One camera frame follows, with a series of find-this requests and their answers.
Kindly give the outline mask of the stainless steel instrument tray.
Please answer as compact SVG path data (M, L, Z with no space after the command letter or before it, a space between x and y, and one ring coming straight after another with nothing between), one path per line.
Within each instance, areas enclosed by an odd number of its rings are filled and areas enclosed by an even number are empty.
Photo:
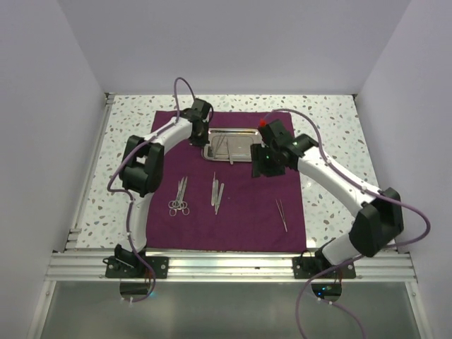
M213 157L213 148L218 137L226 135L227 154L218 158ZM257 129L209 129L208 144L201 151L204 160L213 162L228 162L233 165L236 162L251 162L251 145L261 143L261 135Z

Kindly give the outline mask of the steel scalpel handle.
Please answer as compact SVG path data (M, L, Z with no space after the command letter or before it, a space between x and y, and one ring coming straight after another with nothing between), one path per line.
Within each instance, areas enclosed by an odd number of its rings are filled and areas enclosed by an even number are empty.
M219 208L220 208L222 195L223 195L223 191L224 191L224 186L225 186L224 183L221 183L219 185L219 188L218 188L218 196L217 196L217 199L216 199L216 202L215 202L215 215L218 214L218 211L219 211Z
M211 204L212 206L214 206L215 180L216 180L216 172L214 172L214 174L213 174L212 193L211 193L211 200L210 200L210 204Z

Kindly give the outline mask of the steel spatula handle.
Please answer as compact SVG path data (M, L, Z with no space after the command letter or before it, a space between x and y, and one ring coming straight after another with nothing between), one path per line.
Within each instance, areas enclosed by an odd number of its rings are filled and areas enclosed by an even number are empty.
M215 207L215 209L218 209L219 201L220 201L220 183L216 179L215 180L215 189L214 189L214 207Z

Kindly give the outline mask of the purple surgical cloth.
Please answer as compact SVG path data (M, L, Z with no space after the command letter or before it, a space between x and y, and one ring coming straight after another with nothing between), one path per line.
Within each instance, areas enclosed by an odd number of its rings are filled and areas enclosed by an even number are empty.
M213 174L224 183L218 214L210 204ZM188 177L184 200L190 213L171 217L168 203ZM282 201L285 232L275 200ZM188 141L167 152L163 179L148 208L147 245L159 249L301 252L307 247L298 172L251 177L251 163L204 160Z

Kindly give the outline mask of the steel surgical scissors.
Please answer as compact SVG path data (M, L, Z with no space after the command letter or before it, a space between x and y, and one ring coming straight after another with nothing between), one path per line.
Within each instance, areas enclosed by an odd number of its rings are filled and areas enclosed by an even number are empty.
M188 177L183 177L182 180L178 183L177 196L173 201L170 201L168 203L170 210L185 209L187 207L187 202L184 200L187 179Z

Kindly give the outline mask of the steel hemostat forceps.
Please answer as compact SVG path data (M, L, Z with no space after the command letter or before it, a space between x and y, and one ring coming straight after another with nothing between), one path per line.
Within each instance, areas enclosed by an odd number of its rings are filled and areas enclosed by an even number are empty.
M177 213L187 216L190 213L188 203L184 200L184 195L186 193L186 186L188 182L188 177L183 177L178 184L177 196L174 200L168 203L169 215L174 217Z

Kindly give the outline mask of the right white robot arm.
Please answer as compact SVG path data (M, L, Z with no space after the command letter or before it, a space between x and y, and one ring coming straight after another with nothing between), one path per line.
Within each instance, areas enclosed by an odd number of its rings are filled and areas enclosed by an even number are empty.
M348 233L321 246L313 258L303 259L301 267L331 277L341 263L359 255L374 256L403 231L396 190L367 187L329 157L319 139L306 134L294 137L279 119L261 120L258 132L261 142L250 147L253 178L281 176L286 169L297 171L329 191L354 217Z

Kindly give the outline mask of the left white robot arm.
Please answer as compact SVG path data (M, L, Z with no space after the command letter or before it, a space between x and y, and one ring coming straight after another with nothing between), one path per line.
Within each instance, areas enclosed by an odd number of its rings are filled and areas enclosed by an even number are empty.
M114 260L131 277L153 271L141 253L147 243L144 214L162 183L166 153L185 140L198 147L205 146L212 117L213 106L196 98L192 106L178 111L160 128L147 136L131 136L126 142L123 160L107 184L107 190L129 196L126 239L115 247Z

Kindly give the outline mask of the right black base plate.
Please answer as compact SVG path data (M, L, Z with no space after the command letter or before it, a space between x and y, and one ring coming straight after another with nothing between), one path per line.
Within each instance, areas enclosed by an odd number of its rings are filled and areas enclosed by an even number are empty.
M329 264L324 263L321 259L313 256L296 256L292 258L292 269L295 279L310 279L330 267ZM328 271L321 276L321 278L327 279L354 279L356 277L357 274L353 263Z

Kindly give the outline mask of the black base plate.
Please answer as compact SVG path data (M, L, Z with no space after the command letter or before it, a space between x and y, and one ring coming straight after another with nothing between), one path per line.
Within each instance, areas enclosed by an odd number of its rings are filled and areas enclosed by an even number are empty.
M156 279L166 279L169 269L169 258L165 256L146 256L146 263L153 269L153 277ZM148 268L142 263L138 262L136 266L118 261L115 257L110 256L104 258L102 262L107 266L106 278L149 278L150 273Z
M329 264L324 263L321 259L313 256L296 256L292 258L292 269L295 279L310 279L330 267ZM356 277L357 274L353 263L328 271L321 276L321 278L327 279L354 279Z

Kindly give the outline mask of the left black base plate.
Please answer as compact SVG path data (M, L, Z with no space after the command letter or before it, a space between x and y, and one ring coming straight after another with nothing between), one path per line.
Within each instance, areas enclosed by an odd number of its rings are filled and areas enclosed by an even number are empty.
M146 263L153 269L153 277L156 279L166 279L169 269L169 258L165 256L146 256ZM110 256L104 258L102 262L107 266L106 278L149 278L150 273L148 268L142 263L138 262L136 266L118 261L115 257Z

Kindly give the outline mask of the aluminium mounting rail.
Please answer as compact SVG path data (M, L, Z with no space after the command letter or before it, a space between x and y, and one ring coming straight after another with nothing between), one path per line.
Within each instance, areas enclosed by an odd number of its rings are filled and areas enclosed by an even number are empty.
M52 254L46 281L100 282L106 280L107 266L102 262L112 251L76 249ZM292 269L294 254L240 253L202 251L148 251L146 256L167 258L169 282L206 283L290 283L295 280ZM417 275L408 254L384 251L373 258L355 262L357 277L352 283L413 283Z

